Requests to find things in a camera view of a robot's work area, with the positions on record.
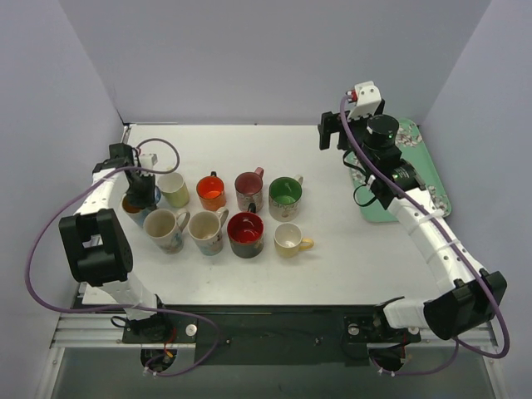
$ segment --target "red mug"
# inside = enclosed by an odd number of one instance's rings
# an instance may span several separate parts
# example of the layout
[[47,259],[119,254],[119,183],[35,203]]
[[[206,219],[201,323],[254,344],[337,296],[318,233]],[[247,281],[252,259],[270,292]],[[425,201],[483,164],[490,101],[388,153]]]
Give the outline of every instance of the red mug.
[[204,177],[196,185],[201,205],[215,212],[225,205],[224,182],[216,175],[216,172],[210,172],[210,176]]
[[257,168],[255,172],[240,174],[234,181],[236,200],[241,211],[247,211],[250,204],[255,204],[257,212],[263,208],[263,175],[264,169]]
[[264,222],[256,211],[255,204],[249,204],[247,212],[236,214],[227,224],[231,249],[240,258],[252,258],[263,250]]

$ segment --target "orange mug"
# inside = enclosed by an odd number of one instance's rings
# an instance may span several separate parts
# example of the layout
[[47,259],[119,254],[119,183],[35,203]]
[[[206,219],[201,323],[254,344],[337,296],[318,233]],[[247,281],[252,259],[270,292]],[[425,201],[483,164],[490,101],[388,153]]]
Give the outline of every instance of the orange mug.
[[225,205],[224,182],[216,176],[216,172],[210,172],[210,176],[200,180],[196,191],[201,205],[207,210],[216,211]]

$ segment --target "yellow mug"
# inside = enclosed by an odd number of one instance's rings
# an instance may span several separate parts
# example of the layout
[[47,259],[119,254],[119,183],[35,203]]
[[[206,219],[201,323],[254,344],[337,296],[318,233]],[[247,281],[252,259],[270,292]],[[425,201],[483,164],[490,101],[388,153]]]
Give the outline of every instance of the yellow mug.
[[283,223],[275,229],[275,249],[279,256],[292,258],[299,251],[306,251],[314,246],[314,241],[305,239],[301,229],[293,223]]
[[157,185],[170,205],[176,208],[183,208],[189,203],[189,191],[181,174],[174,172],[162,175],[157,180]]

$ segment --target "pink handle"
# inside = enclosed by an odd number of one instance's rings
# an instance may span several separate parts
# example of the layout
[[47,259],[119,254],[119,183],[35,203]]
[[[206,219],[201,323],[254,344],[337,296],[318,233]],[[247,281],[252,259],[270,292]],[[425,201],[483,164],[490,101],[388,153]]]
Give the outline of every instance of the pink handle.
[[263,168],[257,168],[255,169],[255,173],[260,176],[260,178],[263,178],[264,175],[264,169]]

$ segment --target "green mug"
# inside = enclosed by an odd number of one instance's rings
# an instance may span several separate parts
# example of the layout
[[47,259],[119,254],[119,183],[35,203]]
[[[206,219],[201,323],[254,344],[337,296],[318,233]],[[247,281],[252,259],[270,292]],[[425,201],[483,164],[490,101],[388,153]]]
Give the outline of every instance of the green mug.
[[279,222],[288,222],[298,215],[303,194],[303,177],[279,177],[269,185],[269,214]]

